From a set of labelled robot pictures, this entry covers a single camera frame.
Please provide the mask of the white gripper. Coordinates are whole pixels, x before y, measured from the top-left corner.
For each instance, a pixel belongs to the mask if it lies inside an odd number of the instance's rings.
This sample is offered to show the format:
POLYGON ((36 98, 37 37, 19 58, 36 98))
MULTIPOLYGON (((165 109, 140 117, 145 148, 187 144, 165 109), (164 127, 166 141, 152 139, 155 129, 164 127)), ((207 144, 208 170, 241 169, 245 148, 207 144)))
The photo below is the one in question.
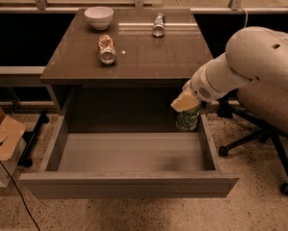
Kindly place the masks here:
POLYGON ((237 89, 235 73, 227 62, 210 61, 201 66, 170 104, 178 113, 199 105, 199 99, 212 102, 237 89))

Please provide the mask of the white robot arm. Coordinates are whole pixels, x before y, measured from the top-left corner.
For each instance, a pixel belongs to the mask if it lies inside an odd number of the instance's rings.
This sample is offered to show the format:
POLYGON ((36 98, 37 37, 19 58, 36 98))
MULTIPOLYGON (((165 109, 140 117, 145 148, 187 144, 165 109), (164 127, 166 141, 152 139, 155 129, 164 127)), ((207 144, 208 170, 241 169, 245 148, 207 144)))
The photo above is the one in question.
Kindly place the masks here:
POLYGON ((194 73, 171 106, 179 113, 189 111, 256 82, 288 92, 288 33, 265 27, 239 30, 224 53, 194 73))

